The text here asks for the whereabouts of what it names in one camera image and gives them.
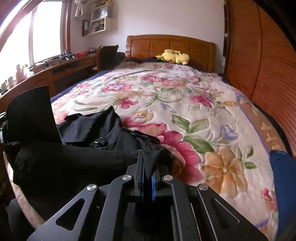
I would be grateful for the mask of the wooden louvered wardrobe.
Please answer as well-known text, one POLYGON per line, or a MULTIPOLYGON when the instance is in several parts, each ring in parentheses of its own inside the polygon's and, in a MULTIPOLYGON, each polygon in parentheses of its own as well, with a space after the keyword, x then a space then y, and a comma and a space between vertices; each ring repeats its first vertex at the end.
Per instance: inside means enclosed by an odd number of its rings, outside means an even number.
POLYGON ((226 76, 282 128, 295 156, 295 50, 255 1, 227 1, 226 76))

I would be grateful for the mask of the yellow Pikachu plush toy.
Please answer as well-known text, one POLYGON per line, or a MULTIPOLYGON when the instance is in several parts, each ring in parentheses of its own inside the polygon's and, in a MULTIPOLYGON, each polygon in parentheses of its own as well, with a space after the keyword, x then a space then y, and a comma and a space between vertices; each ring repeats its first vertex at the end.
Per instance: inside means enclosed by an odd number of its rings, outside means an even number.
POLYGON ((176 63, 182 65, 188 65, 190 61, 190 56, 181 51, 176 51, 172 49, 166 49, 163 54, 155 56, 158 60, 168 62, 168 63, 176 63))

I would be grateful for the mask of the window with wooden frame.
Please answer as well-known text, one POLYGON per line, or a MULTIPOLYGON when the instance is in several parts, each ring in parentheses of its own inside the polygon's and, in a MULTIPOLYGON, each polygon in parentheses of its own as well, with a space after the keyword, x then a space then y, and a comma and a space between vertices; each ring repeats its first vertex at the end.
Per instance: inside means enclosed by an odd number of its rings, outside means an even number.
POLYGON ((20 1, 1 22, 1 82, 71 51, 72 1, 20 1))

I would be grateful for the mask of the dark wooden chair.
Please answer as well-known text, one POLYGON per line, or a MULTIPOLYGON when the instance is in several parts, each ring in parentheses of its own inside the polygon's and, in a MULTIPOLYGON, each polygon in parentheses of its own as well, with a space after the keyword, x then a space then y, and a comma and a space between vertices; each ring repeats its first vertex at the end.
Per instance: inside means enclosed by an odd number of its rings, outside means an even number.
POLYGON ((125 58, 123 52, 118 52, 119 45, 99 46, 96 52, 96 69, 97 72, 109 70, 121 63, 125 58))

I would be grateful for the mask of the red box on desk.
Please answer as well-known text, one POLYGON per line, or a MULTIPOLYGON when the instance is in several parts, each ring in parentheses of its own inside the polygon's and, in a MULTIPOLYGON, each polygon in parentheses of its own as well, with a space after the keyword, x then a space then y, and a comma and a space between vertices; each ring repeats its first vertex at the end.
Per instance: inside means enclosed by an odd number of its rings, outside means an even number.
POLYGON ((88 56, 87 51, 81 51, 81 52, 75 54, 76 58, 83 58, 83 57, 86 57, 86 56, 88 56))

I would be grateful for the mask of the white wall shelf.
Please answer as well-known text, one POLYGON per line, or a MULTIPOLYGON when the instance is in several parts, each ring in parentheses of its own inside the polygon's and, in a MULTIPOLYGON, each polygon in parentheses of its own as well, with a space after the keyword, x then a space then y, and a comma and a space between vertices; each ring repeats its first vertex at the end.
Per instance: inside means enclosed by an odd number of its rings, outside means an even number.
POLYGON ((85 1, 80 15, 82 36, 91 36, 112 30, 113 1, 85 1))

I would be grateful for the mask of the wooden desk cabinet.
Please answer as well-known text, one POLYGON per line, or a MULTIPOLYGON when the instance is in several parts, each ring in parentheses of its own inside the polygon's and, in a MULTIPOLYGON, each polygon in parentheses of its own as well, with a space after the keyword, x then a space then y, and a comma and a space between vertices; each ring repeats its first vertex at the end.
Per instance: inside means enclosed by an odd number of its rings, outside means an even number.
POLYGON ((53 97, 74 84, 86 80, 96 74, 93 70, 96 66, 96 58, 96 54, 90 54, 50 67, 25 79, 1 96, 0 111, 2 113, 6 111, 12 99, 30 89, 48 85, 50 97, 53 97))

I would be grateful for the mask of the black trousers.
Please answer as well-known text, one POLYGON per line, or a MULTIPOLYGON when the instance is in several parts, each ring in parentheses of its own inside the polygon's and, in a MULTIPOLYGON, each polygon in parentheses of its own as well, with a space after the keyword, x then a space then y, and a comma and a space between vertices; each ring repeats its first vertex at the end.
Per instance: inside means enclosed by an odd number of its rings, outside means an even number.
POLYGON ((158 164, 169 169, 173 165, 173 156, 159 141, 123 128, 113 108, 75 115, 57 129, 62 140, 59 152, 22 147, 6 153, 13 181, 25 194, 73 196, 90 183, 105 185, 135 164, 138 153, 147 178, 158 164))

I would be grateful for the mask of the blue bed sheet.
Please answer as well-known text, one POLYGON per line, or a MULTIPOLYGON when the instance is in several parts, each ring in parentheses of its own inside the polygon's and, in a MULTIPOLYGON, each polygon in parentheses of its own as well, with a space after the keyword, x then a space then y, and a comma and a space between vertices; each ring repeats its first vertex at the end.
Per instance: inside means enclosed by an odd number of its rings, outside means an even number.
POLYGON ((280 237, 295 218, 295 159, 286 152, 272 150, 269 160, 278 203, 277 237, 280 237))

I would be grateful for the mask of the floral fleece blanket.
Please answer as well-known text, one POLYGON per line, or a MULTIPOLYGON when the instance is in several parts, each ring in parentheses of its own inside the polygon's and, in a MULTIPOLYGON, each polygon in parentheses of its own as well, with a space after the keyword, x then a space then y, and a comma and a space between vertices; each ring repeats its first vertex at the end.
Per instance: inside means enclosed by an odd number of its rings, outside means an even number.
MULTIPOLYGON (((113 108, 123 128, 151 136, 173 156, 173 174, 208 184, 268 240, 278 233, 278 204, 269 152, 283 151, 279 131, 239 90, 216 73, 164 62, 127 61, 50 97, 56 126, 75 115, 113 108)), ((25 194, 9 212, 23 238, 72 196, 25 194)))

